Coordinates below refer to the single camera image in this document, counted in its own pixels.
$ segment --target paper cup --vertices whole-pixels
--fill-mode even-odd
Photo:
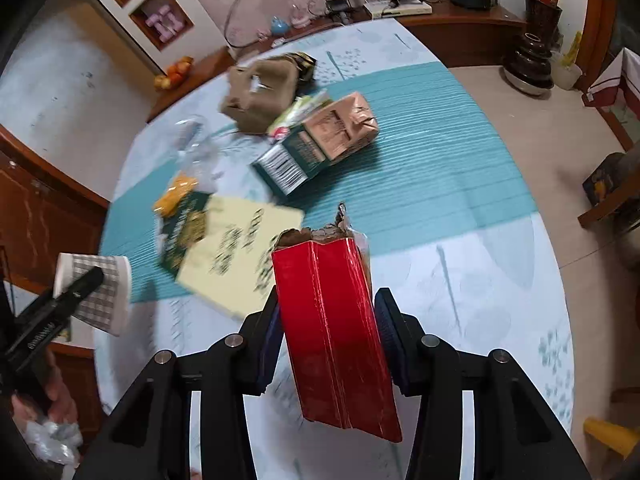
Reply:
[[[60,253],[53,296],[57,298],[93,266],[102,269],[104,281],[78,305],[74,317],[112,335],[120,335],[127,322],[131,295],[131,266],[126,256]]]

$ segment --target tiled floor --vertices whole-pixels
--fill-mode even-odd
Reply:
[[[577,221],[589,203],[581,183],[602,159],[622,150],[596,110],[577,91],[554,88],[531,98],[508,85],[498,67],[452,72],[494,124],[538,204],[556,253],[572,327],[575,404],[572,439],[594,478],[606,450],[585,437],[582,422],[597,416],[626,426],[640,410],[616,406],[609,395],[640,386],[640,330],[635,323],[638,277],[617,260],[608,224],[584,230]]]

